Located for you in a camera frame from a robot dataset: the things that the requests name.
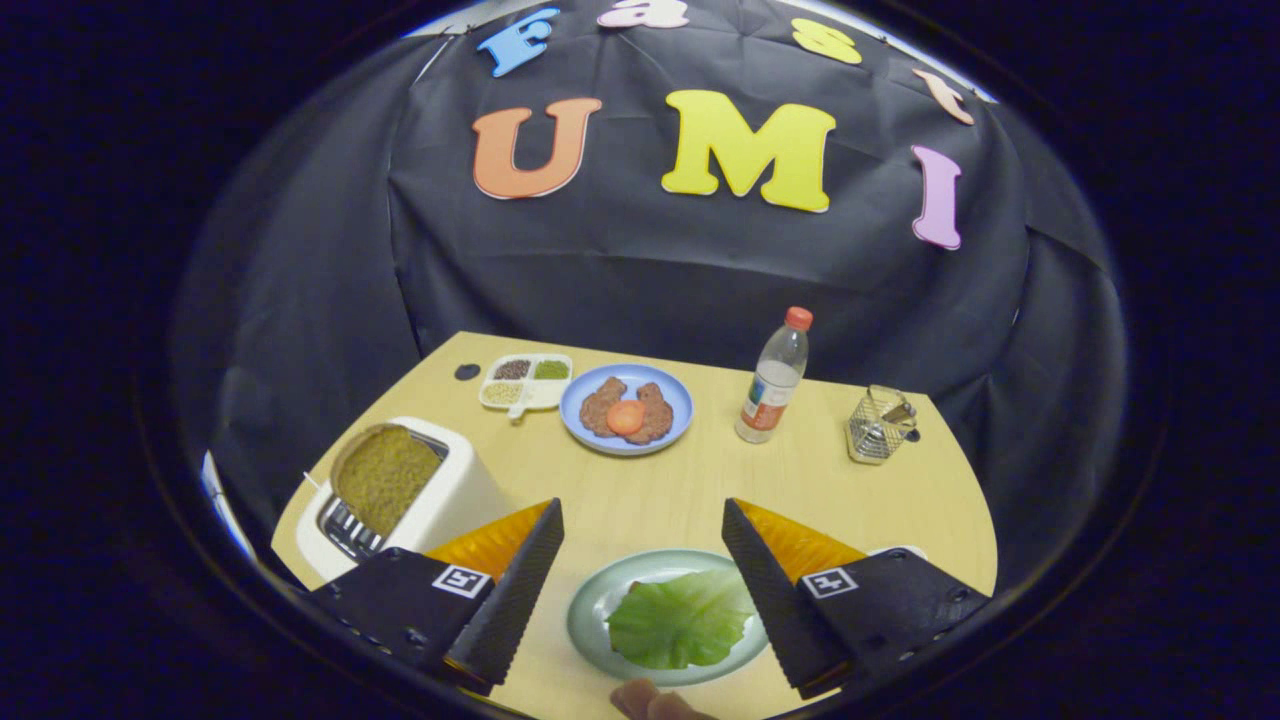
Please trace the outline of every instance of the bottle label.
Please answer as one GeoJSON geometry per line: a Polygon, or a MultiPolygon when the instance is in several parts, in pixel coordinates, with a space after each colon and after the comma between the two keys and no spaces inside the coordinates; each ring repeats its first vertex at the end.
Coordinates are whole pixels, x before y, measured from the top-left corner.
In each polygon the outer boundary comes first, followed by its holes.
{"type": "Polygon", "coordinates": [[[742,421],[751,429],[772,430],[778,427],[782,411],[787,409],[795,391],[795,386],[776,386],[756,373],[755,379],[751,380],[751,389],[746,393],[746,402],[742,405],[742,421]]]}

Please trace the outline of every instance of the sectioned tray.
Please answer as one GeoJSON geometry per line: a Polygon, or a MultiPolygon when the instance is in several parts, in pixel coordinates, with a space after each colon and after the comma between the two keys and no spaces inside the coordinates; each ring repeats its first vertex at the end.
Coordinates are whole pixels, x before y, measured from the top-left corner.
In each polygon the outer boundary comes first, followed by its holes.
{"type": "Polygon", "coordinates": [[[517,355],[503,355],[489,365],[484,383],[480,386],[480,405],[495,410],[507,410],[507,418],[512,423],[520,421],[525,410],[549,410],[559,405],[564,388],[573,379],[573,360],[568,355],[550,352],[525,352],[517,355]],[[498,372],[511,363],[529,363],[525,372],[518,378],[498,378],[498,372]],[[568,375],[557,379],[539,379],[539,365],[544,363],[563,363],[568,369],[568,375]],[[500,397],[499,388],[508,388],[508,397],[500,397]]]}

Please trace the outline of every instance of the blue plate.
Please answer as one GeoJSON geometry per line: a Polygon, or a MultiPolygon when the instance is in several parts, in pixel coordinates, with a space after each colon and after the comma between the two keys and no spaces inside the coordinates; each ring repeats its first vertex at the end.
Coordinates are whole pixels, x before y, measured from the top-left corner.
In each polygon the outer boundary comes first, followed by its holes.
{"type": "Polygon", "coordinates": [[[689,388],[672,377],[671,373],[666,373],[650,365],[623,363],[618,365],[604,365],[594,370],[589,370],[575,378],[573,382],[564,388],[564,395],[561,396],[561,420],[564,421],[564,427],[568,428],[568,432],[591,450],[598,450],[609,455],[648,455],[650,452],[658,452],[659,450],[676,442],[676,439],[680,438],[680,436],[689,428],[689,423],[692,419],[694,398],[689,395],[689,388]],[[627,386],[627,391],[622,393],[622,400],[635,400],[636,389],[639,389],[640,386],[645,383],[657,383],[658,388],[662,389],[663,400],[671,404],[671,432],[649,445],[631,445],[620,437],[595,437],[595,433],[586,429],[582,421],[577,418],[579,411],[582,409],[582,401],[586,400],[586,397],[593,392],[600,389],[600,386],[603,386],[604,380],[609,379],[611,375],[618,378],[627,386]]]}

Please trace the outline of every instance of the orange bottle cap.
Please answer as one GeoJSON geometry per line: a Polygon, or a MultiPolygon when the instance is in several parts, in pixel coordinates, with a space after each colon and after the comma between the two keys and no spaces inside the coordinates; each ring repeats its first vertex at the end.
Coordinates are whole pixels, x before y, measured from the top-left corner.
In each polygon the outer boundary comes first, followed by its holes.
{"type": "Polygon", "coordinates": [[[813,313],[804,307],[788,307],[787,324],[800,332],[808,332],[809,327],[813,325],[813,313]]]}

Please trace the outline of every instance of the orange letter u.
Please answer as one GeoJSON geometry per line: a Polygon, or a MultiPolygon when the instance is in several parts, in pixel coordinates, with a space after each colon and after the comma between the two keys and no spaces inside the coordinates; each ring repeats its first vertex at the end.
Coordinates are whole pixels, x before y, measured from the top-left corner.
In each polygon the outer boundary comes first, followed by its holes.
{"type": "Polygon", "coordinates": [[[599,110],[595,97],[561,100],[547,106],[556,118],[552,158],[536,170],[516,167],[516,136],[520,124],[532,117],[529,108],[508,108],[489,113],[471,124],[476,131],[475,182],[480,192],[498,200],[538,197],[568,184],[582,165],[588,115],[599,110]]]}

